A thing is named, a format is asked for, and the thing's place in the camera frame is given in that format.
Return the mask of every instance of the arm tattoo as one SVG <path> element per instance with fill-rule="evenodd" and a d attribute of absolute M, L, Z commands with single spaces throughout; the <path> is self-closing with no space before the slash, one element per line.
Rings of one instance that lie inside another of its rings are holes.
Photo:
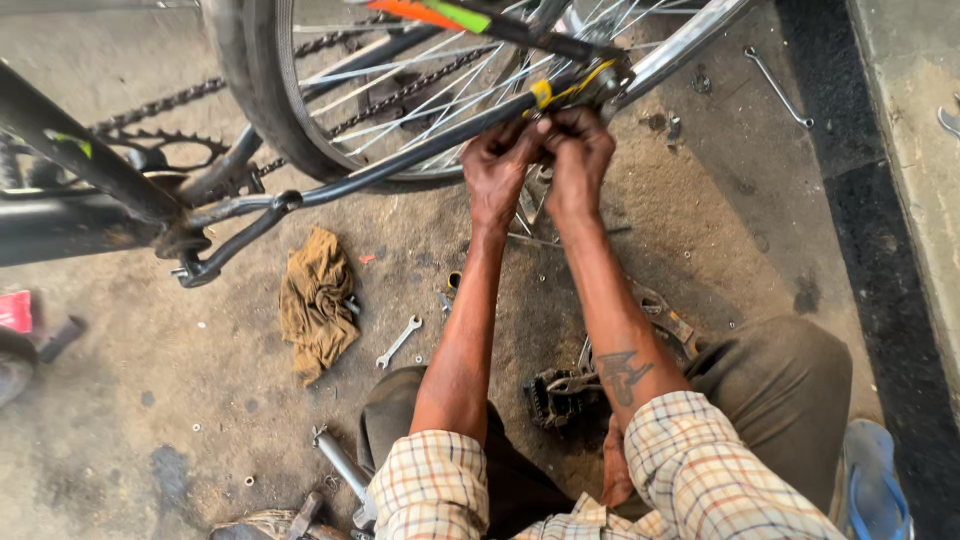
<path fill-rule="evenodd" d="M 613 396 L 620 406 L 634 404 L 634 393 L 631 391 L 640 379 L 653 369 L 654 364 L 643 364 L 639 368 L 630 365 L 630 359 L 636 356 L 636 351 L 610 353 L 593 359 L 600 370 L 604 382 L 611 386 Z"/>

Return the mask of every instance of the brown cloth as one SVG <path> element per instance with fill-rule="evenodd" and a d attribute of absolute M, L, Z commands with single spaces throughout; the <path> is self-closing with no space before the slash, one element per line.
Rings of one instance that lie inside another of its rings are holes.
<path fill-rule="evenodd" d="M 280 285 L 280 328 L 294 344 L 294 373 L 304 386 L 360 336 L 343 304 L 351 290 L 353 276 L 337 236 L 314 227 L 287 260 Z"/>

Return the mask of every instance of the open-end wrench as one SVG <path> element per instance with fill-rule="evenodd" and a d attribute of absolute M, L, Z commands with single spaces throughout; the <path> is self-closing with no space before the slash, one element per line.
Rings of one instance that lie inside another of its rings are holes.
<path fill-rule="evenodd" d="M 767 78 L 767 82 L 770 83 L 770 86 L 774 88 L 774 91 L 780 97 L 780 100 L 786 105 L 786 109 L 790 111 L 790 115 L 793 116 L 793 119 L 797 121 L 798 124 L 804 126 L 807 129 L 813 127 L 813 118 L 806 118 L 800 116 L 800 113 L 794 109 L 793 104 L 790 103 L 790 100 L 787 99 L 786 94 L 783 93 L 783 88 L 780 87 L 780 83 L 774 79 L 774 74 L 770 73 L 770 69 L 767 67 L 767 64 L 763 63 L 763 59 L 760 58 L 760 55 L 756 53 L 756 49 L 747 46 L 743 49 L 743 54 L 750 60 L 756 62 L 756 66 L 760 68 L 760 71 L 763 72 L 763 76 Z"/>
<path fill-rule="evenodd" d="M 410 316 L 410 324 L 407 325 L 407 330 L 396 339 L 393 345 L 390 346 L 390 349 L 384 353 L 383 356 L 376 360 L 376 367 L 381 369 L 387 369 L 387 366 L 390 365 L 390 357 L 394 355 L 397 349 L 400 348 L 400 345 L 403 345 L 403 342 L 407 339 L 411 332 L 423 326 L 423 319 L 420 319 L 417 315 Z"/>

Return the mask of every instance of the hand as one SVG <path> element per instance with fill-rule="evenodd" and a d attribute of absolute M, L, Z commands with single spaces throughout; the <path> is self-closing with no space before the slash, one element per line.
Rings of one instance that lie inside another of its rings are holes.
<path fill-rule="evenodd" d="M 555 129 L 543 146 L 556 156 L 546 211 L 558 229 L 600 218 L 600 186 L 616 150 L 613 137 L 592 110 L 561 110 L 551 115 Z"/>
<path fill-rule="evenodd" d="M 460 156 L 470 191 L 473 228 L 507 231 L 527 167 L 540 152 L 551 122 L 518 119 L 477 136 Z"/>

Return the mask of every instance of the bicycle tire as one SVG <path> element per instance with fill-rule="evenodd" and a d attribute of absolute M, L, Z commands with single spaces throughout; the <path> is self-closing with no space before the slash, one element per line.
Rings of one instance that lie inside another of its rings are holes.
<path fill-rule="evenodd" d="M 204 24 L 230 91 L 257 134 L 303 173 L 325 184 L 335 183 L 353 169 L 324 152 L 319 127 L 308 112 L 296 110 L 281 82 L 284 62 L 279 47 L 289 46 L 290 41 L 277 35 L 280 2 L 289 0 L 209 0 L 204 2 Z M 424 178 L 405 176 L 367 190 L 406 193 L 462 179 L 460 171 Z"/>

